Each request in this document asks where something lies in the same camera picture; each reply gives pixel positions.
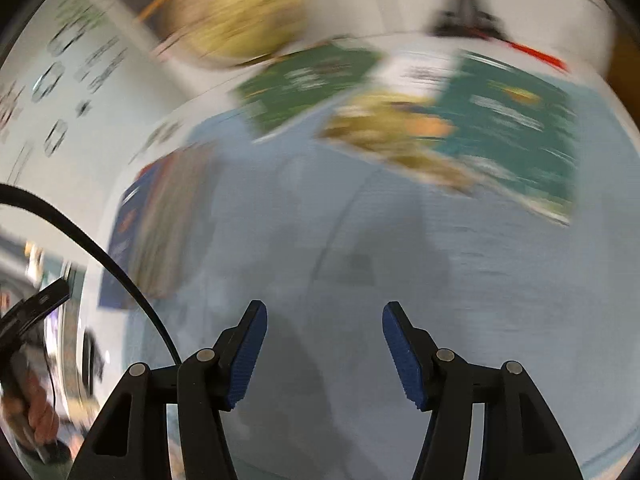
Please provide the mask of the person's left hand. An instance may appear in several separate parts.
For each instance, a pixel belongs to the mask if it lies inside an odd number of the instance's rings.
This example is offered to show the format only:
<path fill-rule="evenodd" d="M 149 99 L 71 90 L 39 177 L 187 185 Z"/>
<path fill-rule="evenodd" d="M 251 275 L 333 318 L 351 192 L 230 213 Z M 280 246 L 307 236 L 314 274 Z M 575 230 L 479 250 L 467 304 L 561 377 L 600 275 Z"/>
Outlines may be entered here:
<path fill-rule="evenodd" d="M 37 375 L 28 370 L 23 382 L 25 390 L 24 398 L 27 400 L 28 408 L 24 408 L 23 402 L 16 396 L 11 396 L 3 391 L 1 397 L 2 415 L 14 433 L 15 440 L 29 452 L 35 452 L 36 448 L 26 437 L 24 426 L 21 425 L 17 417 L 24 416 L 32 428 L 32 440 L 36 445 L 46 445 L 55 442 L 58 438 L 58 414 L 47 398 L 46 390 L 40 385 Z"/>

